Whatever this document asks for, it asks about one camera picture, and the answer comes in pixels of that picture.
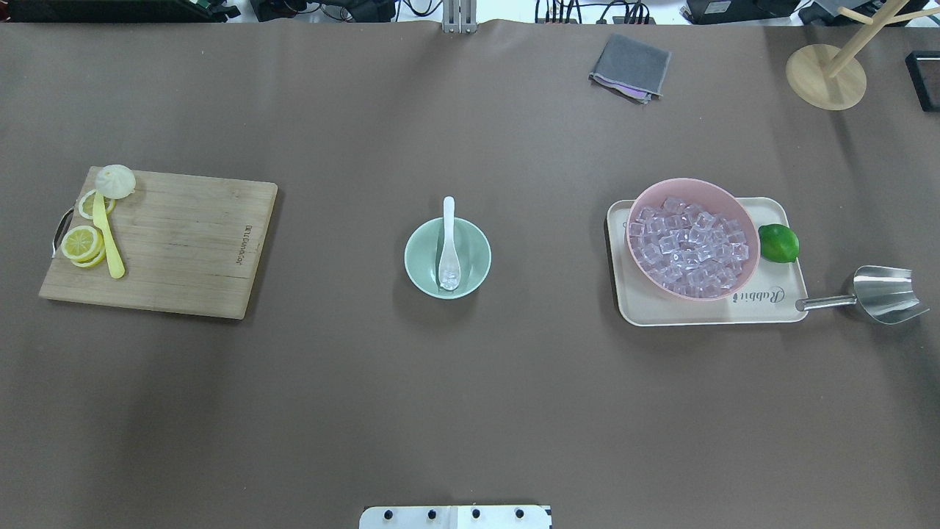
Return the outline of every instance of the yellow knife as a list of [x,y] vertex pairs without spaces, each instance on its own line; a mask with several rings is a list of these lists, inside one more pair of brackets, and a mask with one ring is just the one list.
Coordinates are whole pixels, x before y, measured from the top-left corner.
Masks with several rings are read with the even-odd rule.
[[124,262],[120,260],[118,245],[111,235],[111,226],[108,224],[108,214],[104,212],[104,195],[95,193],[94,205],[91,206],[91,221],[104,235],[104,257],[108,260],[108,272],[111,277],[119,279],[124,276]]

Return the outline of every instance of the white spoon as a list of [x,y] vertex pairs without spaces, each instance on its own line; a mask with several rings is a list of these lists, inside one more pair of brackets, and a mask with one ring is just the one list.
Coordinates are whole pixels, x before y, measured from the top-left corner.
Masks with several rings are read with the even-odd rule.
[[454,198],[444,197],[444,248],[437,266],[437,284],[444,290],[456,290],[461,284],[461,262],[454,248]]

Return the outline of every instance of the pink bowl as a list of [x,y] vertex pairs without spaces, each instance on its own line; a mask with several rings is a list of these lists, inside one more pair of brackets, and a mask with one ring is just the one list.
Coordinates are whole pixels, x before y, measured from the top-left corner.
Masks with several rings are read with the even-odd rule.
[[646,270],[643,270],[643,267],[640,266],[640,263],[636,260],[634,248],[630,242],[630,236],[625,234],[624,238],[626,239],[627,247],[630,249],[630,256],[634,259],[634,263],[639,266],[643,275],[663,292],[680,299],[689,299],[691,301],[715,301],[716,299],[731,296],[744,288],[747,282],[750,281],[751,276],[754,275],[754,271],[757,270],[758,260],[760,259],[760,238],[758,237],[758,230],[754,226],[751,215],[744,210],[743,206],[728,191],[725,191],[715,184],[709,184],[708,182],[694,178],[674,178],[672,180],[663,180],[659,184],[653,184],[648,187],[646,191],[640,193],[640,196],[637,197],[634,202],[633,208],[630,210],[630,220],[628,222],[636,222],[636,216],[639,215],[640,210],[643,209],[644,206],[662,207],[663,201],[669,197],[676,197],[690,204],[701,204],[701,206],[712,215],[721,213],[727,218],[737,219],[744,230],[744,236],[747,238],[747,260],[742,263],[742,272],[741,275],[738,276],[738,283],[734,285],[734,287],[729,288],[721,296],[683,296],[660,285],[650,277],[650,274],[646,273]]

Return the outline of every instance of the gray cloth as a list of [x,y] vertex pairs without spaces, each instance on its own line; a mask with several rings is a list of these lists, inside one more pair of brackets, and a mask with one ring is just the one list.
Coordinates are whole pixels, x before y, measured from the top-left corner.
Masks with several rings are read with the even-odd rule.
[[642,104],[663,96],[663,80],[672,52],[622,35],[611,35],[590,78]]

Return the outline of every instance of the white plate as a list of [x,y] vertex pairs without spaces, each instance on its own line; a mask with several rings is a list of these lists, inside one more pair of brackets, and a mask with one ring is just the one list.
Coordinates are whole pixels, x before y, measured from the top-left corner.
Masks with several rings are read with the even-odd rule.
[[[758,227],[790,226],[783,206],[765,197],[738,199]],[[760,259],[758,268],[741,291],[716,301],[683,301],[654,285],[630,256],[624,234],[633,200],[614,202],[607,210],[610,255],[617,285],[617,303],[623,319],[640,327],[719,325],[734,323],[792,323],[806,313],[795,301],[807,297],[800,262],[771,263]]]

